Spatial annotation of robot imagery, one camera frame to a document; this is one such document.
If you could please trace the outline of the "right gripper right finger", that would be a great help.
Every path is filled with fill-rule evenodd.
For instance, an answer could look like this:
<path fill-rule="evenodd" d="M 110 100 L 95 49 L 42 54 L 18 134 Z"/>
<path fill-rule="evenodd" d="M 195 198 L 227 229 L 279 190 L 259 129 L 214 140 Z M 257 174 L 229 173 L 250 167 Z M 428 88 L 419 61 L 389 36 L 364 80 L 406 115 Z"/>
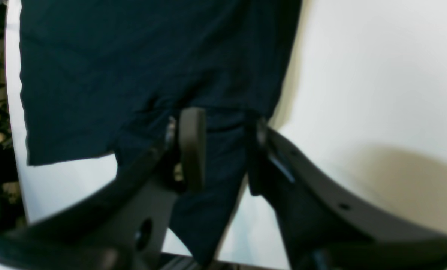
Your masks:
<path fill-rule="evenodd" d="M 250 192 L 273 208 L 292 270 L 445 270 L 447 234 L 372 206 L 264 118 L 246 119 Z"/>

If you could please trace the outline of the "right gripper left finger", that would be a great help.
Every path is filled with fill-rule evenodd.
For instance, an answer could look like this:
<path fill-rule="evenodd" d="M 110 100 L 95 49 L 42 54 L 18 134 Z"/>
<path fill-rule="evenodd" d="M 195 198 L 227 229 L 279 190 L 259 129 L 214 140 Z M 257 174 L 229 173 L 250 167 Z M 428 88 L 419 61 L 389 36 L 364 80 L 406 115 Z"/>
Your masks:
<path fill-rule="evenodd" d="M 0 264 L 20 270 L 152 270 L 174 202 L 204 189 L 206 113 L 187 108 L 108 185 L 85 200 L 0 235 Z"/>

